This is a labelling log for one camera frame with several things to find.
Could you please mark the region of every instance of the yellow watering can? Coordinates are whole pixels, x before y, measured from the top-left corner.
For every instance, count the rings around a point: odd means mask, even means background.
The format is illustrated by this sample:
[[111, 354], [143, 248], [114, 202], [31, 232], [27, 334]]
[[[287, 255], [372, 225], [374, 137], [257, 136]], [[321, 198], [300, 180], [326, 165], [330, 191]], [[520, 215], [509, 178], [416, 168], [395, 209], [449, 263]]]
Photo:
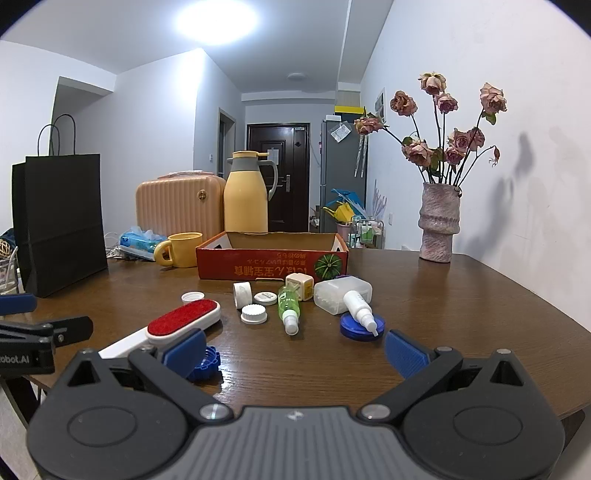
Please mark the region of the yellow watering can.
[[343, 202], [337, 202], [337, 204], [339, 206], [336, 210], [331, 210], [328, 207], [322, 207], [322, 209], [326, 210], [338, 223], [350, 223], [355, 215], [351, 205]]

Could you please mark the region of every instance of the white bottle cap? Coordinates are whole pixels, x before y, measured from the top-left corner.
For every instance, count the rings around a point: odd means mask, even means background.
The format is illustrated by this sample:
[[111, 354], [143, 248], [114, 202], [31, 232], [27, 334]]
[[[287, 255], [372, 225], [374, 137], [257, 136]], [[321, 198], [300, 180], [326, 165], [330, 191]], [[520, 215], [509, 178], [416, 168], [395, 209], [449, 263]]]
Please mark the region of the white bottle cap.
[[267, 310], [263, 305], [245, 305], [242, 308], [241, 320], [250, 325], [258, 325], [267, 321]]
[[234, 304], [236, 305], [236, 310], [240, 310], [242, 307], [246, 305], [250, 305], [252, 303], [252, 290], [251, 285], [246, 281], [242, 283], [235, 283], [234, 284]]
[[183, 302], [183, 305], [186, 305], [192, 301], [203, 300], [204, 298], [205, 294], [201, 291], [188, 291], [187, 293], [183, 293], [181, 301]]
[[359, 323], [365, 327], [368, 332], [374, 334], [374, 337], [378, 336], [378, 324], [375, 323], [374, 316], [369, 309], [361, 309], [357, 313]]
[[269, 306], [277, 303], [277, 295], [271, 291], [262, 291], [255, 295], [255, 303], [259, 305]]
[[284, 311], [282, 320], [287, 335], [295, 335], [300, 330], [297, 324], [297, 313], [295, 310]]

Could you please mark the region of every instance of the blue bottle cap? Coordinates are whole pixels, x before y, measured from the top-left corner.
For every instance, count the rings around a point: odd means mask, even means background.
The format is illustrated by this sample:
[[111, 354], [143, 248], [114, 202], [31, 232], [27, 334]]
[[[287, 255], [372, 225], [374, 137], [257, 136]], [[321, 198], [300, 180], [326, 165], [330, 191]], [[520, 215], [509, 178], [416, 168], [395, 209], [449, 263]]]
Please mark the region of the blue bottle cap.
[[374, 320], [378, 325], [378, 336], [368, 332], [363, 325], [356, 322], [349, 312], [344, 313], [340, 318], [340, 332], [351, 340], [358, 340], [360, 342], [370, 342], [377, 340], [384, 334], [385, 322], [382, 317], [374, 314]]
[[220, 354], [214, 346], [208, 346], [205, 349], [205, 356], [201, 365], [195, 367], [193, 372], [187, 377], [187, 380], [195, 382], [197, 380], [207, 380], [211, 378], [222, 363]]

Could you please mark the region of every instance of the dark wooden door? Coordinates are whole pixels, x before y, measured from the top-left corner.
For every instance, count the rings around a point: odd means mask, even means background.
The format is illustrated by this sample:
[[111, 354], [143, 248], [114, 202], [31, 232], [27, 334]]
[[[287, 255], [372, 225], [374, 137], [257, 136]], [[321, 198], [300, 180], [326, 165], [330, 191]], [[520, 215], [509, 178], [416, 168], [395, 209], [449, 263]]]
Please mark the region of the dark wooden door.
[[[310, 187], [310, 124], [248, 125], [248, 150], [277, 150], [279, 180], [269, 202], [270, 232], [307, 232]], [[261, 166], [269, 190], [273, 168]]]

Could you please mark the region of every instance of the ceiling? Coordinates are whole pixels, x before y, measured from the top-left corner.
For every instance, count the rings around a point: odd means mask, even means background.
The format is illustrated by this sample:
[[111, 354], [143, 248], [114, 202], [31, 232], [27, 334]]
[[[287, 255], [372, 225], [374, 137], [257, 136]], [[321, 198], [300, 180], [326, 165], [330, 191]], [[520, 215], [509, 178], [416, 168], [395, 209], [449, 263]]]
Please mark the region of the ceiling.
[[[367, 0], [244, 0], [258, 14], [255, 31], [231, 44], [202, 46], [176, 31], [178, 13], [193, 1], [44, 0], [2, 39], [112, 73], [203, 47], [241, 92], [323, 92], [334, 90], [337, 80], [361, 81], [392, 4], [371, 0], [371, 7], [363, 8]], [[287, 80], [292, 72], [307, 78]]]

